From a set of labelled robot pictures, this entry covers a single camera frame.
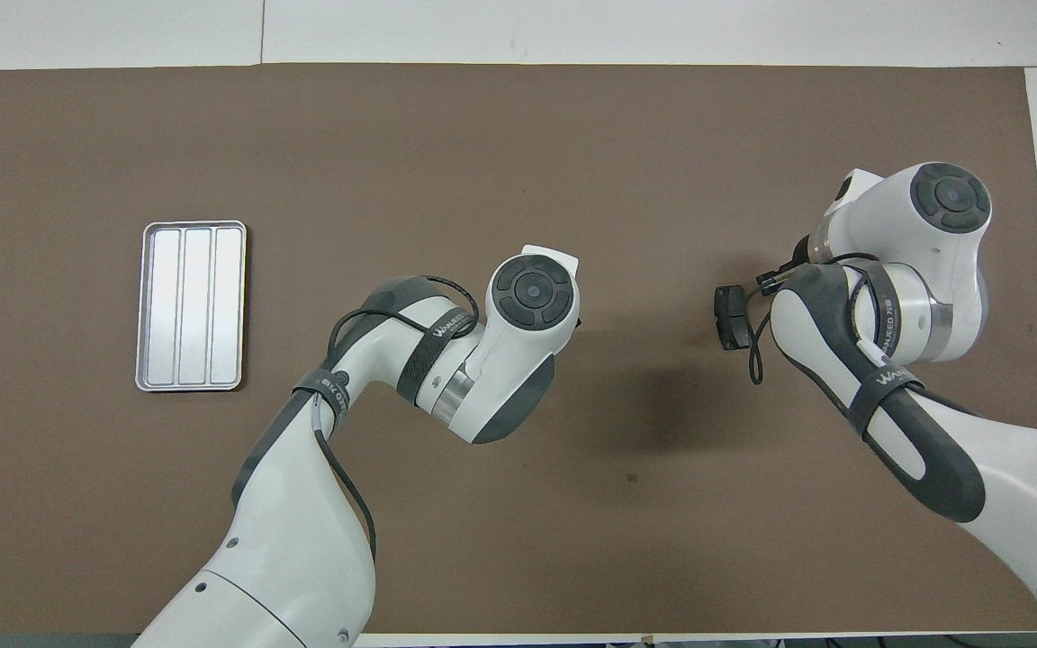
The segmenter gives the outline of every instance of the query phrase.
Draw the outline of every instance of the black strap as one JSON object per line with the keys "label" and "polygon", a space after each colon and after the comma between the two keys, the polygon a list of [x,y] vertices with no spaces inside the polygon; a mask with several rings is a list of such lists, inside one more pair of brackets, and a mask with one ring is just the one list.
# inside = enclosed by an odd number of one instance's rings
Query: black strap
{"label": "black strap", "polygon": [[894,390],[909,385],[923,386],[914,373],[907,372],[902,366],[891,364],[879,366],[859,387],[859,392],[856,393],[847,410],[847,422],[861,438],[865,438],[871,416],[875,415],[882,399]]}
{"label": "black strap", "polygon": [[306,372],[299,385],[293,386],[291,392],[304,390],[323,395],[323,400],[334,411],[334,427],[342,422],[346,412],[351,411],[351,394],[346,392],[345,373],[338,374],[328,372],[326,369],[311,369]]}
{"label": "black strap", "polygon": [[876,304],[875,344],[888,356],[894,356],[894,350],[898,348],[898,332],[902,329],[902,318],[898,315],[898,292],[894,290],[891,276],[886,274],[886,269],[880,262],[870,259],[852,258],[842,263],[867,275],[867,284]]}
{"label": "black strap", "polygon": [[472,319],[473,316],[469,312],[455,307],[446,311],[443,317],[438,318],[431,328],[423,333],[423,337],[415,345],[415,350],[411,353],[411,358],[408,358],[407,364],[402,366],[399,384],[395,386],[395,391],[398,391],[400,397],[415,405],[419,390],[423,389],[423,381],[427,373],[431,372],[443,349],[450,343],[450,338],[467,327],[468,321]]}

